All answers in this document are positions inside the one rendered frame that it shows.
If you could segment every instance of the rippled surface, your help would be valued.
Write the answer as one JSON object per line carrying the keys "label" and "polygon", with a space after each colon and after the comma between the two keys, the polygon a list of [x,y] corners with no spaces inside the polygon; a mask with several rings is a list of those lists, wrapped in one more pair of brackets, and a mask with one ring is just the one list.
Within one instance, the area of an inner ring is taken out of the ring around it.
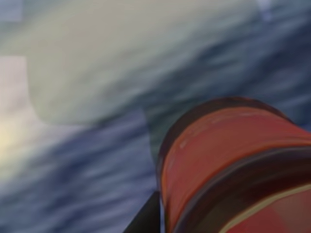
{"label": "rippled surface", "polygon": [[254,97],[311,129],[310,1],[271,1],[270,21],[250,0],[131,1],[0,16],[1,233],[122,232],[202,101]]}

